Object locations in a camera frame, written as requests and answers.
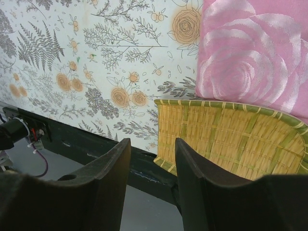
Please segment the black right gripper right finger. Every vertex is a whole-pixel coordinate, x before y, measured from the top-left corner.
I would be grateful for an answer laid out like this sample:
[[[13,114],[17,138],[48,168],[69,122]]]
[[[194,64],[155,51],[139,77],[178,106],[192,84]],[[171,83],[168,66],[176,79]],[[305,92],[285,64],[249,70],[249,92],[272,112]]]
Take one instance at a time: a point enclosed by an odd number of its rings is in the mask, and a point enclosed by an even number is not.
[[[186,231],[307,230],[306,175],[247,180],[205,159],[180,138],[175,156]]]

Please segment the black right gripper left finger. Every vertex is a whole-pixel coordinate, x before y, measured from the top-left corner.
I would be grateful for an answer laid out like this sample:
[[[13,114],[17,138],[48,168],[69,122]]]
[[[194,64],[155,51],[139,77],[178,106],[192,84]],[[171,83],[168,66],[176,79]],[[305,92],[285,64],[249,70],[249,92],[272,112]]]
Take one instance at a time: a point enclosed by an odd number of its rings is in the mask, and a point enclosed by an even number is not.
[[[117,231],[131,157],[130,139],[58,180],[1,173],[3,231]]]

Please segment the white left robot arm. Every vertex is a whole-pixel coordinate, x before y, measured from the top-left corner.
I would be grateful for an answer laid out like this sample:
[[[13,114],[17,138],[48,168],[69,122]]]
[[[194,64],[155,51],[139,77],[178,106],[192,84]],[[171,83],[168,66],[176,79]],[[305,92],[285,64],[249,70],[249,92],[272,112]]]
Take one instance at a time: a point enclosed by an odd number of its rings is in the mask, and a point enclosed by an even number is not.
[[[0,150],[9,150],[19,140],[29,136],[30,131],[23,119],[14,117],[0,126]]]

